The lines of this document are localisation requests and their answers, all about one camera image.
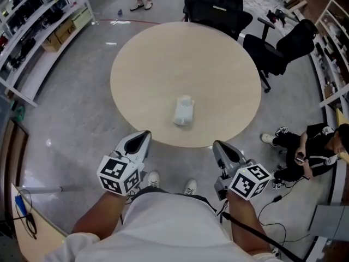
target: black pants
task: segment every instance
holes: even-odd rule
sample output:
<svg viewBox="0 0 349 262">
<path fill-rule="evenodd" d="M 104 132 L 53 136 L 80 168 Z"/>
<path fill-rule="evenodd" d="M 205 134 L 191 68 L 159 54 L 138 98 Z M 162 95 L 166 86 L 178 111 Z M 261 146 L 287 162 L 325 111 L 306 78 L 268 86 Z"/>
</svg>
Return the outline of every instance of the black pants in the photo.
<svg viewBox="0 0 349 262">
<path fill-rule="evenodd" d="M 141 189 L 140 191 L 138 191 L 138 193 L 135 195 L 134 197 L 134 200 L 143 195 L 143 194 L 146 194 L 146 193 L 151 193 L 151 192 L 162 192 L 162 193 L 170 193 L 170 192 L 167 192 L 167 191 L 164 191 L 162 190 L 161 188 L 158 188 L 158 187 L 153 187 L 153 186 L 147 186 L 146 188 L 143 188 Z M 217 212 L 216 209 L 214 209 L 211 204 L 207 201 L 207 199 L 203 196 L 199 196 L 199 195 L 185 195 L 185 194 L 181 194 L 181 193 L 176 193 L 177 195 L 182 195 L 182 196 L 186 196 L 186 197 L 191 197 L 191 198 L 195 198 L 197 200 L 200 200 L 200 201 L 203 201 L 205 202 L 206 204 L 208 204 L 212 210 L 214 210 L 214 212 Z"/>
<path fill-rule="evenodd" d="M 286 165 L 287 168 L 275 172 L 274 177 L 284 181 L 298 181 L 303 175 L 304 170 L 294 161 L 294 155 L 299 148 L 300 136 L 293 133 L 286 133 L 273 140 L 273 144 L 285 147 L 287 149 Z"/>
</svg>

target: seated person in black clothes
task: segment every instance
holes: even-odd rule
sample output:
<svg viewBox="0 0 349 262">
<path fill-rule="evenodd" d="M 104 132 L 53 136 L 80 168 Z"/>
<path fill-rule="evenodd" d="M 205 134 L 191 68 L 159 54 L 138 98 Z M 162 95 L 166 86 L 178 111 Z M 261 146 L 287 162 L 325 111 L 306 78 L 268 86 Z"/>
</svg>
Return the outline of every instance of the seated person in black clothes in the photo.
<svg viewBox="0 0 349 262">
<path fill-rule="evenodd" d="M 287 168 L 275 172 L 276 182 L 322 175 L 333 168 L 338 153 L 349 150 L 349 124 L 342 124 L 335 131 L 326 123 L 310 125 L 301 136 L 288 132 L 288 129 L 276 134 L 278 137 L 261 135 L 263 142 L 287 149 Z M 298 154 L 303 156 L 304 162 L 296 160 Z"/>
</svg>

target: round table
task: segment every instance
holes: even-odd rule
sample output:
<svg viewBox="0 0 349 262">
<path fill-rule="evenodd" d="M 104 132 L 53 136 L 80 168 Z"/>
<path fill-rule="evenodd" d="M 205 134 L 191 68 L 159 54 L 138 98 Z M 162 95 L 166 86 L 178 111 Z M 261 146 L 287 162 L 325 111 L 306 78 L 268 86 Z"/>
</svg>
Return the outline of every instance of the round table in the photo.
<svg viewBox="0 0 349 262">
<path fill-rule="evenodd" d="M 137 130 L 180 147 L 207 147 L 239 134 L 260 100 L 257 68 L 225 33 L 190 22 L 148 28 L 120 50 L 111 70 L 117 108 Z M 191 126 L 174 124 L 177 98 L 195 101 Z"/>
</svg>

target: red line on floor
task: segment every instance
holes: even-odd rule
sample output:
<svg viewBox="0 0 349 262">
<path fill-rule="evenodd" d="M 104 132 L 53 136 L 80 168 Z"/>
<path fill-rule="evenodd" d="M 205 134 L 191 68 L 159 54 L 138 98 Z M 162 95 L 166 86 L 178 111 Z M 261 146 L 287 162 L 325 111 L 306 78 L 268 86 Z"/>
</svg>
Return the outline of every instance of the red line on floor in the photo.
<svg viewBox="0 0 349 262">
<path fill-rule="evenodd" d="M 160 23 L 158 23 L 158 22 L 151 22 L 151 21 L 143 21 L 143 20 L 124 20 L 124 19 L 116 19 L 116 20 L 101 19 L 100 21 L 131 21 L 131 22 L 140 22 L 140 23 L 149 23 L 149 24 L 160 24 Z"/>
</svg>

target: black hair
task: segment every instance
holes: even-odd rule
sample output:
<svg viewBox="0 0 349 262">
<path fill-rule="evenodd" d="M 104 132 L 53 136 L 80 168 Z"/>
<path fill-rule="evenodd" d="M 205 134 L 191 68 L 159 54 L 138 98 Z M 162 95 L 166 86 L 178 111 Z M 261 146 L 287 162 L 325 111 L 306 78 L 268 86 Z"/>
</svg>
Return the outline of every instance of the black hair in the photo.
<svg viewBox="0 0 349 262">
<path fill-rule="evenodd" d="M 341 124 L 336 131 L 338 131 L 338 136 L 343 144 L 343 147 L 347 152 L 349 152 L 349 124 Z"/>
</svg>

